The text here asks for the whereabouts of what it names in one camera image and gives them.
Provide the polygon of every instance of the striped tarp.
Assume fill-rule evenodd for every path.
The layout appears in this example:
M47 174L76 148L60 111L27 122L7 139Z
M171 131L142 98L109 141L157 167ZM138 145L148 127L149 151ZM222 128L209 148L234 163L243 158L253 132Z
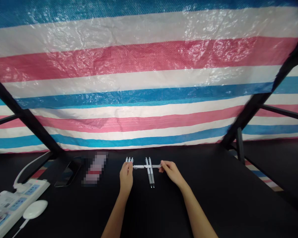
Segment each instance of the striped tarp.
M298 0L0 1L0 81L68 150L215 143L297 42ZM268 104L298 112L298 67ZM243 133L298 121L259 111ZM0 125L0 153L41 150Z

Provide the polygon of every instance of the white mouse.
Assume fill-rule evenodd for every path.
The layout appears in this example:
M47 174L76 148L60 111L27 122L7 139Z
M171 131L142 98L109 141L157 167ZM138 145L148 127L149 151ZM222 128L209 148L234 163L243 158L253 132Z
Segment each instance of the white mouse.
M34 219L37 218L39 215L42 214L42 212L47 207L47 201L45 200L39 200L34 203L32 203L23 213L24 219Z

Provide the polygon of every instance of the black metal frame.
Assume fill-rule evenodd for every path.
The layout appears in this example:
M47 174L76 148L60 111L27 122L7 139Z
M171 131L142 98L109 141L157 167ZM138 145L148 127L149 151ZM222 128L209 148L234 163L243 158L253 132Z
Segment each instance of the black metal frame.
M36 135L40 141L42 141L42 143L51 152L55 154L64 152L64 150L55 142L55 140L45 130L45 128L37 120L37 118L31 113L31 111L29 109L22 109L1 83L0 83L0 99L14 113L14 115L12 116L8 116L0 119L0 125L19 118L33 132L33 134Z
M224 136L221 144L226 149L231 149L231 143L236 139L237 140L237 153L240 161L244 161L244 150L242 143L242 133L241 131L245 128L245 126L249 123L249 121L255 116L259 109L264 109L268 111L272 111L275 113L279 113L285 116L289 116L292 118L298 119L298 113L279 109L276 107L264 105L266 100L270 97L270 95L275 91L275 89L281 84L284 78L288 75L288 73L298 65L298 44L290 53L289 57L286 59L285 63L281 66L278 74L276 75L275 81L273 83L273 88L270 93L262 93L255 94L245 105L245 108L237 117L233 125L227 131L227 134Z

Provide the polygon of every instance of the black phone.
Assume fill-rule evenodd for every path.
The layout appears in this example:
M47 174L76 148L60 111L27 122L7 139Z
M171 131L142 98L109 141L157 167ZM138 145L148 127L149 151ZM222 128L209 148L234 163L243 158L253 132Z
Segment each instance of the black phone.
M72 160L63 171L61 178L54 184L54 187L66 187L70 185L80 167L80 160Z

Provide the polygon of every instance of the white power strip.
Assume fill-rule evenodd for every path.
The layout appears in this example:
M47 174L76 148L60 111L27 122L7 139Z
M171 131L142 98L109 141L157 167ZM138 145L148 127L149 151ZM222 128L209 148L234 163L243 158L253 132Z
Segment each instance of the white power strip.
M24 193L15 193L19 198L4 210L0 210L0 238L2 238L22 217L29 205L35 202L50 186L46 180L30 179L26 184L29 187Z

